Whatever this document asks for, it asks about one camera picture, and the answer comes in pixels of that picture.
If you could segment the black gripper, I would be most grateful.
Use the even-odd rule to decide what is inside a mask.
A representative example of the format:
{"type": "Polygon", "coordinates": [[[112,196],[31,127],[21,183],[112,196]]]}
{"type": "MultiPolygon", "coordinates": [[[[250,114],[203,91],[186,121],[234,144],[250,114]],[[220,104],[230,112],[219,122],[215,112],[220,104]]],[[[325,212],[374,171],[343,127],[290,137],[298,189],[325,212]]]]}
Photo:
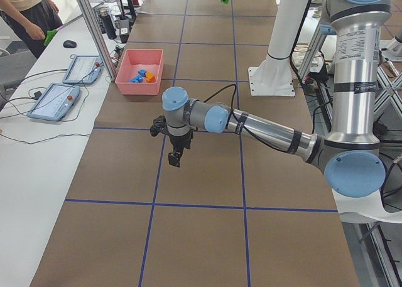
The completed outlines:
{"type": "Polygon", "coordinates": [[[169,135],[170,143],[173,146],[173,152],[168,153],[169,165],[177,168],[180,167],[180,153],[182,153],[184,149],[191,149],[192,139],[193,130],[189,130],[186,134],[181,136],[169,135]]]}

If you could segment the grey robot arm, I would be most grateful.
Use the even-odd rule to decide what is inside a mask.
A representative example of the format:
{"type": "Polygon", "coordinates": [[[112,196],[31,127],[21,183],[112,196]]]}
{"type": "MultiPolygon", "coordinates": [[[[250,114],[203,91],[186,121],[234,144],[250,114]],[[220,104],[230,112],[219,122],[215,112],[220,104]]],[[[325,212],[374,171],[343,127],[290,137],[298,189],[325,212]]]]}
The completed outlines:
{"type": "Polygon", "coordinates": [[[326,136],[307,134],[224,104],[191,99],[185,89],[171,87],[162,95],[164,113],[150,133],[167,135],[168,155],[179,166],[190,147],[193,130],[225,130],[249,136],[280,152],[301,157],[324,174],[337,193],[365,197],[379,190],[386,171],[379,159],[379,140],[372,128],[381,26],[391,15],[392,0],[324,0],[322,21],[334,30],[335,72],[332,128],[326,136]]]}

